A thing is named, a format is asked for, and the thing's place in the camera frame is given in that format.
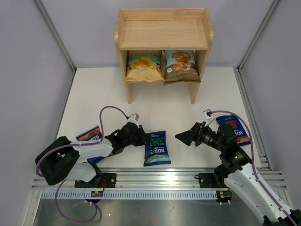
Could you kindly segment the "blue sea salt vinegar bag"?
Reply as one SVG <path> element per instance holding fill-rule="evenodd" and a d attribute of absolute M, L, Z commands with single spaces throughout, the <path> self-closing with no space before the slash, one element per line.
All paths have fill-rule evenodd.
<path fill-rule="evenodd" d="M 166 143 L 166 131 L 147 133 L 150 141 L 145 145 L 144 167 L 171 164 Z"/>

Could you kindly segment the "blue spicy sweet chilli bag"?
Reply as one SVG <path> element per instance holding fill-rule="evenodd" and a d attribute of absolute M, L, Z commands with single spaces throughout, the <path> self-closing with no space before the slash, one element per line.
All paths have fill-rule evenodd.
<path fill-rule="evenodd" d="M 75 138 L 78 141 L 91 141 L 91 140 L 99 140 L 101 139 L 103 136 L 100 132 L 100 128 L 99 126 L 95 126 L 92 129 L 76 136 Z M 100 162 L 102 159 L 104 159 L 104 157 L 94 157 L 94 158 L 89 158 L 87 160 L 88 163 L 92 163 L 92 164 L 97 164 L 98 162 Z"/>

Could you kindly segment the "light blue cassava chips bag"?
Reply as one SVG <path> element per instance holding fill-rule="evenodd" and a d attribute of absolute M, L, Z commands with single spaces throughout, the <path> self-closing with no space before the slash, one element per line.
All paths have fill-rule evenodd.
<path fill-rule="evenodd" d="M 193 50 L 165 50 L 166 67 L 164 84 L 200 82 Z"/>

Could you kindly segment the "yellow kettle chips bag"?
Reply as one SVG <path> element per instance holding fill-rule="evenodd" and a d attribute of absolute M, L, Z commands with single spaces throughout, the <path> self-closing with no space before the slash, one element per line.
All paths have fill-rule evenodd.
<path fill-rule="evenodd" d="M 130 50 L 125 82 L 164 82 L 161 50 Z"/>

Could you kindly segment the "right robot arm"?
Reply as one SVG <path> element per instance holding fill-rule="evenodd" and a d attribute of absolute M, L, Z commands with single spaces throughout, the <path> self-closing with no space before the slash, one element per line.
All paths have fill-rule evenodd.
<path fill-rule="evenodd" d="M 205 122 L 196 122 L 190 130 L 175 138 L 187 146 L 205 144 L 220 151 L 222 163 L 214 169 L 214 183 L 236 193 L 262 225 L 301 224 L 301 211 L 293 210 L 270 188 L 249 155 L 237 144 L 237 136 L 230 125 L 221 125 L 217 131 L 212 131 Z"/>

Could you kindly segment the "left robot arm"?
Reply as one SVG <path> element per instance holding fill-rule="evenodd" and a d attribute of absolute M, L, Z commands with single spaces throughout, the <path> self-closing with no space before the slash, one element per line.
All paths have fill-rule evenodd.
<path fill-rule="evenodd" d="M 82 163 L 84 159 L 115 156 L 130 145 L 143 146 L 150 140 L 142 125 L 131 122 L 103 140 L 71 142 L 62 136 L 35 159 L 36 174 L 50 186 L 65 180 L 78 180 L 97 187 L 102 181 L 102 172 L 95 164 Z"/>

